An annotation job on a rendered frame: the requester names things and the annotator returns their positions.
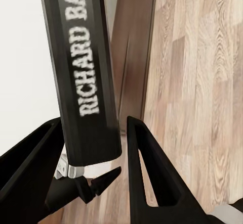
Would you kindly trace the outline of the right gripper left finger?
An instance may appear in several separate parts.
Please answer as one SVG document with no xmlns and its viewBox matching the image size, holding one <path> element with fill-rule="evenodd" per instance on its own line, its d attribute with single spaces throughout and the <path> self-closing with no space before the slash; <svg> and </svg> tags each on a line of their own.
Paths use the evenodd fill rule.
<svg viewBox="0 0 243 224">
<path fill-rule="evenodd" d="M 57 117 L 0 156 L 0 224 L 38 223 L 64 144 Z"/>
</svg>

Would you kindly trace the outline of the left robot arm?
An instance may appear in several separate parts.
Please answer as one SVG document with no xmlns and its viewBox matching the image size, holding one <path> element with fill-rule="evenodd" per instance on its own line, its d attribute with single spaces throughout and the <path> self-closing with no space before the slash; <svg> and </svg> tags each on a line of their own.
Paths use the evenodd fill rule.
<svg viewBox="0 0 243 224">
<path fill-rule="evenodd" d="M 119 166 L 95 178 L 89 186 L 84 177 L 85 167 L 70 166 L 67 154 L 61 154 L 38 221 L 65 207 L 77 197 L 85 204 L 91 202 L 96 195 L 101 195 L 121 172 L 122 168 Z"/>
</svg>

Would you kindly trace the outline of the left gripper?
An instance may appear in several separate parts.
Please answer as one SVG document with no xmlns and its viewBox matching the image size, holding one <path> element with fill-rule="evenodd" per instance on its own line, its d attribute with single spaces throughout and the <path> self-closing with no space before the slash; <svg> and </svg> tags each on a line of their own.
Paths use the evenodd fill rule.
<svg viewBox="0 0 243 224">
<path fill-rule="evenodd" d="M 119 166 L 92 180 L 91 186 L 83 175 L 76 178 L 66 176 L 58 180 L 53 177 L 45 200 L 49 213 L 53 214 L 77 197 L 85 204 L 91 202 L 96 195 L 101 195 L 121 172 L 122 168 Z"/>
</svg>

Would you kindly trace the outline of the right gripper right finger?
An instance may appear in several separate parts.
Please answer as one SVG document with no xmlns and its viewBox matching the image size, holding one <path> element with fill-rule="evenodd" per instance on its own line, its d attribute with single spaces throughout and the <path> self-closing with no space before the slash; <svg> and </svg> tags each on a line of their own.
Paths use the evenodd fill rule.
<svg viewBox="0 0 243 224">
<path fill-rule="evenodd" d="M 127 116 L 131 224 L 212 224 L 147 125 Z M 141 151 L 158 207 L 147 204 Z"/>
</svg>

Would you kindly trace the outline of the hardback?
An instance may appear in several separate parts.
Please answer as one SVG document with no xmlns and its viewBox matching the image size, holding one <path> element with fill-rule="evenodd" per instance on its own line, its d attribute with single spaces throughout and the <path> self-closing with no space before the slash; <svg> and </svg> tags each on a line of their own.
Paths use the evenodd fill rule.
<svg viewBox="0 0 243 224">
<path fill-rule="evenodd" d="M 41 0 L 68 164 L 122 154 L 106 0 Z"/>
</svg>

